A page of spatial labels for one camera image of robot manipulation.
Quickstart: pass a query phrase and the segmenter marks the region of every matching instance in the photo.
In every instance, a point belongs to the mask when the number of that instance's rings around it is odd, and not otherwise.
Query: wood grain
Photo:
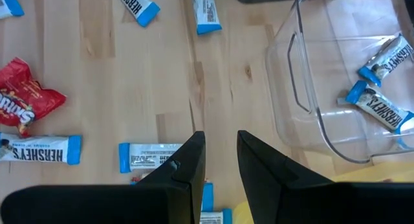
[[[206,134],[206,176],[215,184],[217,209],[246,199],[236,154],[239,129],[323,175],[356,169],[337,157],[291,150],[279,138],[265,51],[291,1],[216,0],[223,30],[206,36],[195,33],[190,0],[153,0],[161,12],[147,28],[120,0],[19,1],[26,15],[0,21],[0,63],[19,56],[45,87],[67,95],[67,103],[32,132],[82,134],[82,161],[0,162],[0,200],[32,185],[126,185],[142,172],[119,173],[119,143],[180,143],[195,130]],[[292,95],[289,86],[278,89]]]

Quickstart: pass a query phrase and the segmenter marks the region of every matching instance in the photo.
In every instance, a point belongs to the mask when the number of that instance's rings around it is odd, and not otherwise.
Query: red candy bag
[[[27,137],[28,126],[62,105],[61,93],[42,89],[26,62],[14,58],[0,70],[0,124],[16,126]]]

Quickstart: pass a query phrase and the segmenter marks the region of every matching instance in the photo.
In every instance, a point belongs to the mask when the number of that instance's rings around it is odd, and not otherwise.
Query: hershey's logo text
[[[140,9],[142,9],[142,5],[138,2],[138,0],[124,0],[125,4],[129,7],[129,9],[136,15]]]
[[[160,156],[160,164],[163,164],[164,162],[166,162],[167,159],[169,159],[169,156]]]
[[[14,148],[13,154],[15,159],[26,161],[61,162],[63,160],[63,150]]]
[[[390,73],[393,71],[401,62],[403,62],[409,55],[413,53],[413,48],[410,45],[406,45],[399,52],[397,52],[388,63],[384,64],[384,68]]]
[[[6,111],[6,113],[17,115],[20,118],[20,123],[26,124],[29,121],[34,119],[34,113],[32,111],[27,111],[25,108],[20,107],[18,104],[11,101],[11,99],[7,98],[0,94],[0,109]]]
[[[402,121],[402,118],[399,115],[397,115],[387,104],[377,98],[373,98],[367,103],[367,106],[394,128],[397,128]]]

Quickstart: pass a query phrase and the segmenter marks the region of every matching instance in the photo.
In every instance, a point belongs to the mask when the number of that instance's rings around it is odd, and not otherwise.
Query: hershey's candy bar
[[[396,134],[400,134],[401,126],[414,117],[412,112],[396,107],[365,81],[357,81],[345,99],[371,114]]]
[[[182,144],[119,144],[120,172],[134,169],[156,169],[173,155]]]
[[[412,54],[413,47],[399,34],[360,68],[358,74],[381,87],[381,81]]]
[[[29,137],[0,133],[0,161],[80,163],[82,137]]]
[[[142,27],[148,26],[157,16],[160,7],[151,0],[121,0]]]
[[[24,15],[25,13],[17,0],[0,0],[0,19]]]
[[[214,0],[193,0],[193,9],[198,35],[221,30]]]

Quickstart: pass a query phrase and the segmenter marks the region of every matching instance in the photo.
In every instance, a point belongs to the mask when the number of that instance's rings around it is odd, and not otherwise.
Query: white wrapper
[[[412,54],[413,47],[399,34],[360,68],[358,74],[381,87],[381,81]]]
[[[193,0],[193,8],[198,34],[221,30],[214,0]]]
[[[201,212],[200,224],[223,224],[223,212]]]
[[[345,100],[371,114],[397,134],[400,134],[401,126],[414,116],[412,112],[392,104],[384,95],[361,80],[355,83]]]
[[[0,133],[0,161],[79,164],[82,137],[29,137]]]
[[[173,155],[182,144],[130,144],[119,145],[121,173],[135,169],[156,169]]]
[[[17,0],[0,0],[0,19],[23,16],[25,13]]]

